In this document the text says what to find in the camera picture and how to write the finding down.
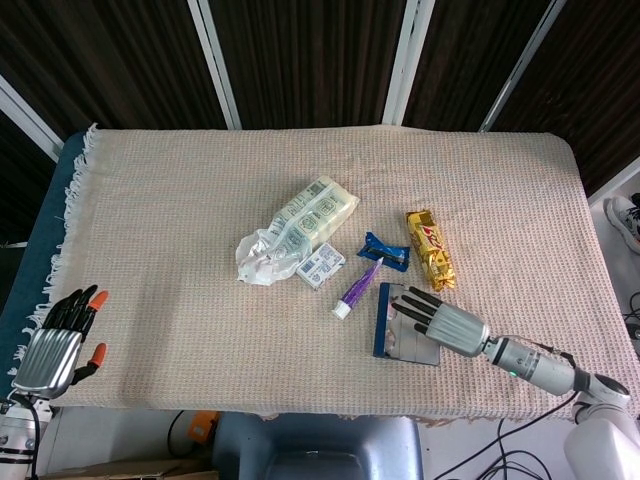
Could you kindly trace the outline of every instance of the tablecloth fringe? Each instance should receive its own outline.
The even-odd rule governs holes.
[[[80,153],[73,160],[75,170],[73,172],[71,183],[69,183],[69,187],[65,189],[66,206],[64,209],[64,242],[73,241],[72,239],[77,233],[77,224],[80,215],[76,213],[76,210],[78,208],[78,205],[81,204],[81,202],[79,201],[80,192],[82,190],[84,178],[89,171],[89,164],[87,159],[95,146],[97,131],[97,123],[94,123],[93,125],[91,125],[91,127],[89,127],[87,133],[84,134],[84,147],[82,149],[82,153]],[[62,248],[62,245],[58,245],[57,248],[60,250]],[[47,275],[47,278],[45,280],[45,287],[42,289],[42,292],[49,297],[49,301],[47,303],[40,303],[36,305],[34,312],[27,317],[27,320],[32,322],[33,325],[23,328],[22,333],[27,333],[29,334],[29,336],[33,336],[33,333],[44,323],[47,313],[49,313],[49,310],[53,306],[53,302],[51,301],[51,293],[56,287],[57,279],[61,276],[61,270],[64,270],[67,265],[68,262],[65,256],[61,253],[57,253],[51,257],[51,273]],[[26,345],[18,345],[16,348],[16,352],[13,354],[13,359],[22,362],[26,351]],[[13,376],[15,376],[17,373],[17,367],[12,367],[7,372],[8,375]]]

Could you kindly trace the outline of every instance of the orange fingertip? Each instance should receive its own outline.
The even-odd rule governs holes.
[[[89,363],[93,363],[96,367],[100,368],[102,366],[102,362],[104,362],[104,357],[107,356],[107,344],[100,343],[93,351],[93,356]]]
[[[93,308],[97,312],[102,308],[102,305],[107,301],[107,298],[109,298],[109,292],[106,290],[101,291],[93,300],[91,300],[89,308]]]

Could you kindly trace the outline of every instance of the orange object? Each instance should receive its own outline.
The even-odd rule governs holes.
[[[93,308],[97,312],[102,308],[102,305],[107,301],[107,298],[109,298],[109,292],[106,290],[101,291],[93,300],[91,300],[89,308]]]
[[[93,363],[96,367],[100,368],[102,366],[102,362],[104,362],[104,357],[107,356],[107,344],[100,343],[93,351],[93,356],[91,360],[87,363]]]
[[[213,439],[213,434],[220,418],[219,412],[201,410],[193,416],[187,436],[194,442],[207,444]]]

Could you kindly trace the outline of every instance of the white tube cap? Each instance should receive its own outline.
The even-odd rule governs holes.
[[[338,300],[336,304],[336,308],[333,309],[333,314],[338,317],[340,320],[344,320],[349,312],[351,311],[351,307],[344,303],[342,300]]]

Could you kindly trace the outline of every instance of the beige tablecloth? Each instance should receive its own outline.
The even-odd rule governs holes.
[[[439,367],[373,358],[377,286],[346,320],[331,314],[370,264],[355,255],[365,232],[408,245],[404,213],[424,207],[458,275],[445,300],[639,393],[575,161],[557,137],[374,127],[89,140],[52,299],[108,289],[82,359],[102,341],[109,354],[59,405],[517,418],[558,404],[481,357],[444,351]],[[239,240],[321,174],[362,199],[331,238],[346,266],[317,292],[297,277],[237,282]],[[378,281],[427,288],[415,258]]]

